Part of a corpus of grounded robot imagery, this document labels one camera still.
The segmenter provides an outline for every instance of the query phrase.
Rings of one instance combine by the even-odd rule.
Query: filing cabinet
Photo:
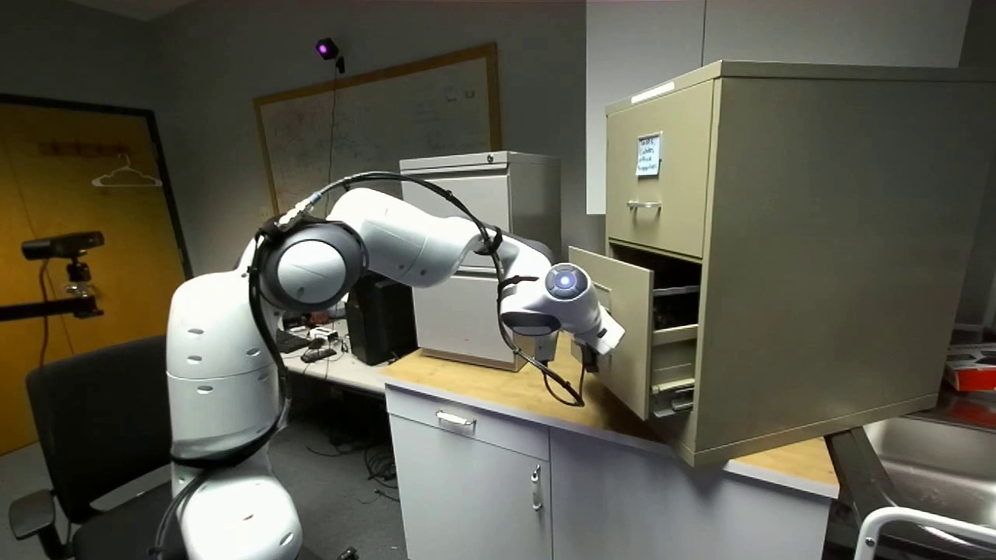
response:
[[[601,382],[689,464],[932,407],[979,196],[979,75],[713,64],[608,113],[628,329]]]
[[[559,164],[537,154],[460,154],[400,160],[400,172],[455,192],[479,222],[511,238],[536,241],[559,252]],[[460,214],[443,196],[405,180],[400,196],[432,214]],[[497,285],[492,258],[468,254],[456,275],[438,286],[414,289],[417,347],[456,359],[517,372],[517,359],[497,334]]]

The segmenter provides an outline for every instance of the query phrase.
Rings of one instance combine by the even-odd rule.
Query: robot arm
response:
[[[189,558],[297,558],[301,545],[288,495],[255,461],[284,416],[281,355],[270,347],[281,319],[337,306],[364,272],[435,286],[468,252],[496,258],[508,329],[536,340],[569,329],[601,355],[618,344],[622,326],[598,306],[582,268],[551,266],[469,219],[435,219],[361,188],[343,192],[326,222],[273,222],[238,272],[194,278],[173,293],[167,402]]]
[[[260,293],[286,313],[331,307],[358,272],[405,286],[447,280],[468,252],[496,252],[501,285],[501,325],[537,335],[569,329],[601,355],[616,350],[622,329],[598,306],[589,275],[551,266],[537,250],[483,231],[468,219],[435,219],[376,190],[349,190],[331,222],[288,234],[266,254]]]

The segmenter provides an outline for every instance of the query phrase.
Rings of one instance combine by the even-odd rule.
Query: wooden countertop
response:
[[[578,360],[559,351],[551,365],[563,381],[575,387]],[[608,440],[636,447],[662,447],[649,431],[618,405],[594,378],[584,381],[584,407],[566,407],[553,402],[536,366],[497,372],[465,360],[432,359],[425,351],[410,351],[387,366],[387,387],[425,392],[435,399],[460,399],[483,412],[497,412],[522,420],[536,420],[553,431]],[[729,472],[836,499],[839,482],[823,440],[743,455],[724,464]]]

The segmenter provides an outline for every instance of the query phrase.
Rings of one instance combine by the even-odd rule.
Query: metal sink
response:
[[[869,425],[861,433],[886,476],[886,502],[996,528],[996,431],[909,415]],[[950,532],[924,532],[965,558],[979,551]]]

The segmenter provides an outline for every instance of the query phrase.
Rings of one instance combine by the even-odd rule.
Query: drawer handle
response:
[[[475,420],[474,416],[460,416],[460,415],[435,415],[435,425],[443,433],[455,433],[455,437],[474,437],[475,433]]]
[[[642,222],[642,214],[660,219],[660,202],[655,201],[627,201],[628,219]]]
[[[657,382],[649,388],[655,416],[676,416],[695,407],[695,381]]]
[[[530,487],[531,487],[531,514],[542,514],[542,468],[531,468],[530,472]]]

